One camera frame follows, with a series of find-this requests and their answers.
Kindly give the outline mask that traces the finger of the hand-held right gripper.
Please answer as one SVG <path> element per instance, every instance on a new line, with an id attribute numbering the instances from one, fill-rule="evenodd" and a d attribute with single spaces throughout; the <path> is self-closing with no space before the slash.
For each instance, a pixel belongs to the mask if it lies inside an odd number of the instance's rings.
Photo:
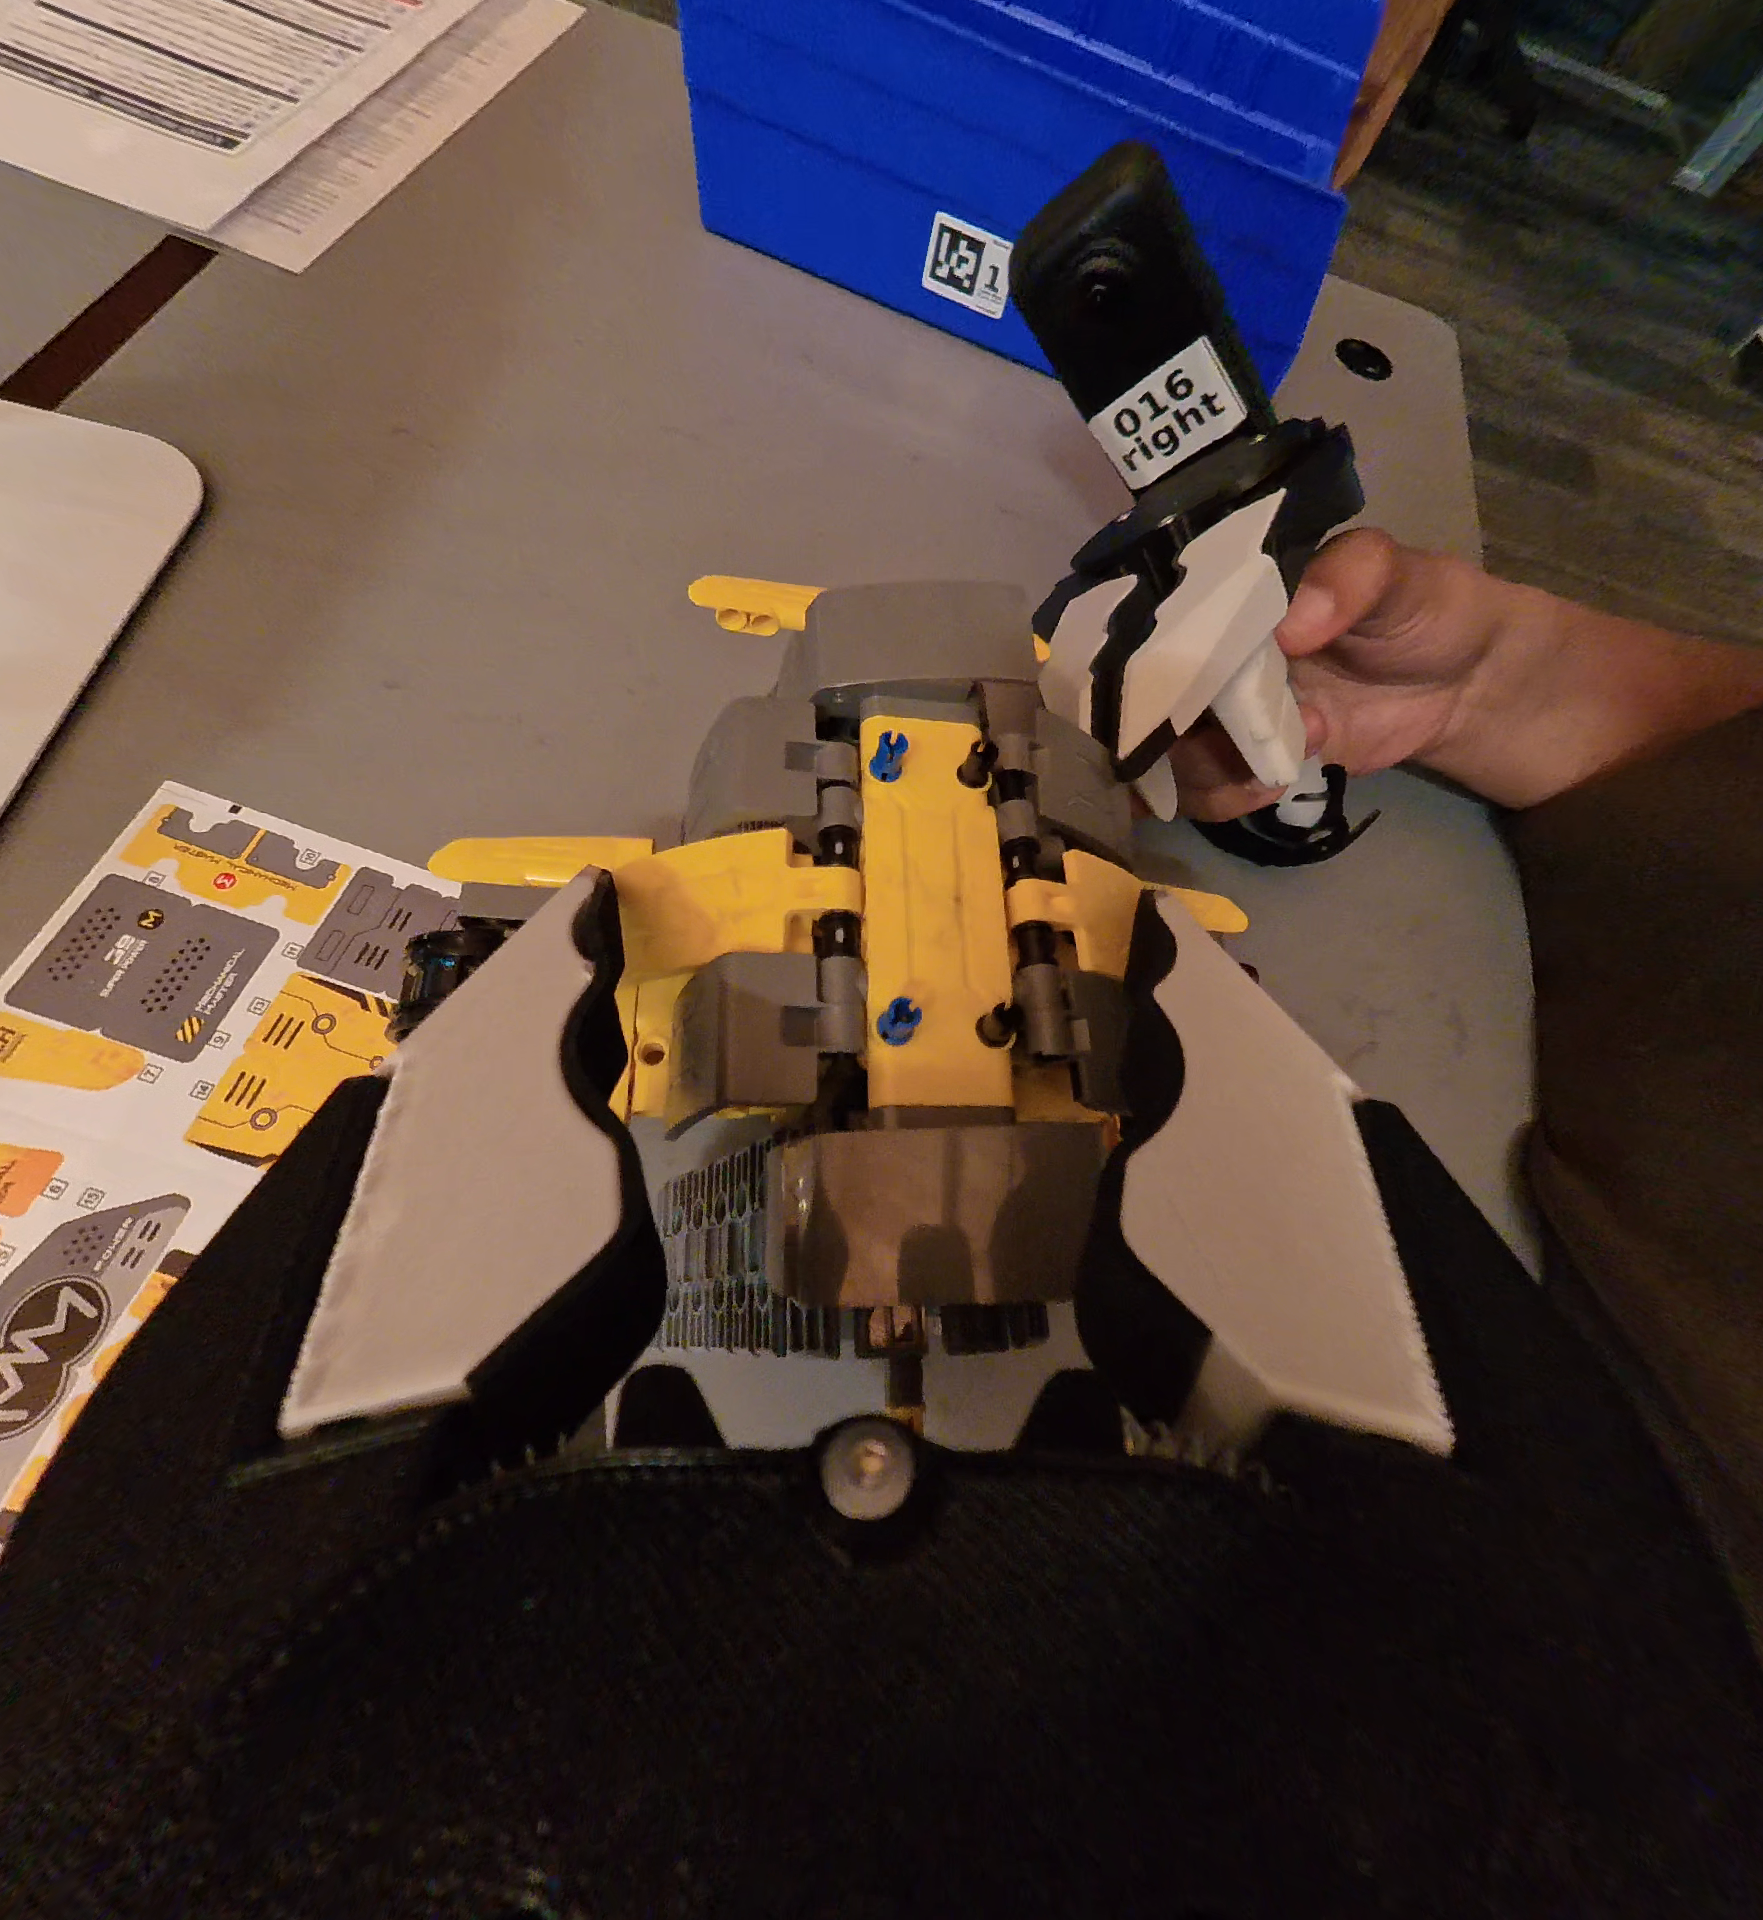
<path id="1" fill-rule="evenodd" d="M 1204 708 L 1254 781 L 1292 779 L 1292 690 L 1275 628 L 1291 595 L 1266 551 L 1269 516 L 1229 516 L 1189 540 L 1179 581 L 1124 666 L 1114 756 L 1157 756 L 1161 730 L 1189 733 Z"/>
<path id="2" fill-rule="evenodd" d="M 1109 622 L 1130 599 L 1154 608 L 1154 589 L 1133 573 L 1095 581 L 1080 571 L 1064 577 L 1032 618 L 1037 651 L 1047 657 L 1038 671 L 1043 704 L 1063 721 L 1094 736 L 1116 773 L 1111 736 L 1094 722 L 1094 664 L 1109 641 Z"/>

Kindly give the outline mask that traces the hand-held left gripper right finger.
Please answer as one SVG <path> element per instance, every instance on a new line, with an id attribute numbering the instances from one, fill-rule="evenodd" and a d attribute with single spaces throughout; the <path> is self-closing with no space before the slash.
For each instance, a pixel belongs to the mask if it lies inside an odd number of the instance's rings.
<path id="1" fill-rule="evenodd" d="M 1451 1453 L 1342 1069 L 1170 893 L 1137 907 L 1126 990 L 1127 1113 L 1084 1257 L 1094 1368 L 1200 1458 L 1279 1415 Z"/>

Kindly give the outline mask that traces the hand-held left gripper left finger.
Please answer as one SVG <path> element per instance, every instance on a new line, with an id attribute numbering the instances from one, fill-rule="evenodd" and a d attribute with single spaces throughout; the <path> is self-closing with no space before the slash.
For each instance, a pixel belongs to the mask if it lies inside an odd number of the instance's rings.
<path id="1" fill-rule="evenodd" d="M 665 1281 L 611 1109 L 621 962 L 613 880 L 585 868 L 281 1168 L 279 1251 L 311 1305 L 282 1440 L 430 1415 L 562 1442 L 639 1357 Z"/>

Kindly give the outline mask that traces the yellow grey toy tracked vehicle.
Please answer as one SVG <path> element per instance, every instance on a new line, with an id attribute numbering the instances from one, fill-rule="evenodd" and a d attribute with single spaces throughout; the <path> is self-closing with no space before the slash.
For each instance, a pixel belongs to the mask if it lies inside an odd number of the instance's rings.
<path id="1" fill-rule="evenodd" d="M 430 868 L 463 899 L 617 890 L 611 1107 L 704 1153 L 656 1202 L 656 1344 L 873 1361 L 920 1429 L 934 1348 L 1038 1348 L 1070 1299 L 1124 1109 L 1133 803 L 1045 708 L 1016 589 L 689 597 L 786 651 L 705 735 L 679 846 L 467 839 Z"/>

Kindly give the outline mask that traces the person's right forearm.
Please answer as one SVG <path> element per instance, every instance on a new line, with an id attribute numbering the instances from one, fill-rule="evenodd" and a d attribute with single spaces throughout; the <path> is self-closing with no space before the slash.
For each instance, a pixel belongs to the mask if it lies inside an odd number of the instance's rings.
<path id="1" fill-rule="evenodd" d="M 1493 638 L 1429 766 L 1501 808 L 1535 808 L 1763 704 L 1763 646 L 1538 589 L 1495 583 L 1493 595 Z"/>

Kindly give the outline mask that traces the person's right hand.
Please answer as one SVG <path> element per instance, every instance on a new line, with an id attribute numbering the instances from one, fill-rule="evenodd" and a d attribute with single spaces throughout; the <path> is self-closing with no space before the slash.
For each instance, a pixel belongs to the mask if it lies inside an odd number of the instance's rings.
<path id="1" fill-rule="evenodd" d="M 1275 640 L 1308 746 L 1349 775 L 1416 764 L 1501 808 L 1558 791 L 1542 671 L 1563 608 L 1375 530 L 1327 540 Z"/>

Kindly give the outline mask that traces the blue plastic bin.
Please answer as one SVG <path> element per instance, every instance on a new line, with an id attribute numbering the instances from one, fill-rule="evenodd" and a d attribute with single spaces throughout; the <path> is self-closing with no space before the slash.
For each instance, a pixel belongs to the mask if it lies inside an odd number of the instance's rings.
<path id="1" fill-rule="evenodd" d="M 1032 370 L 1015 234 L 1121 139 L 1165 161 L 1265 383 L 1344 199 L 1378 3 L 688 3 L 707 231 Z"/>

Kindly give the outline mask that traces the yellow grey sticker sheet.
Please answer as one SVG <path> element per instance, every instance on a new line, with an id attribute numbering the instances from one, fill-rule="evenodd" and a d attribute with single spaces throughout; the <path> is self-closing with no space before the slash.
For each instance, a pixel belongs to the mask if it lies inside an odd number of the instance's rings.
<path id="1" fill-rule="evenodd" d="M 378 1069 L 423 869 L 161 787 L 0 982 L 0 1551 L 173 1280 Z"/>

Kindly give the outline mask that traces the person's brown clothing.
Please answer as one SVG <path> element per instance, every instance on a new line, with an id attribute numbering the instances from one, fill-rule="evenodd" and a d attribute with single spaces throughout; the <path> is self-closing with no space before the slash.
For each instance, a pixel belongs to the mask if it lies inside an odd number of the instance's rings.
<path id="1" fill-rule="evenodd" d="M 1517 814 L 1530 1187 L 1659 1387 L 1763 1649 L 1763 706 Z"/>

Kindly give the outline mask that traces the white stand base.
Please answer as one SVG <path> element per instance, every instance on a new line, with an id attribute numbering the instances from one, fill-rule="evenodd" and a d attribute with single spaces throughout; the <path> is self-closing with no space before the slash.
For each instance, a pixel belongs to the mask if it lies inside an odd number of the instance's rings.
<path id="1" fill-rule="evenodd" d="M 0 816 L 201 501 L 161 441 L 0 402 Z"/>

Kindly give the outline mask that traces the printed paper sheet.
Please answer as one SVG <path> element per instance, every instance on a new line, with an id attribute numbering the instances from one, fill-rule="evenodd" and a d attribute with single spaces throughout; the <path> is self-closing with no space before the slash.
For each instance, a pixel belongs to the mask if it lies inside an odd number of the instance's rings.
<path id="1" fill-rule="evenodd" d="M 580 14 L 0 3 L 0 161 L 300 273 Z"/>

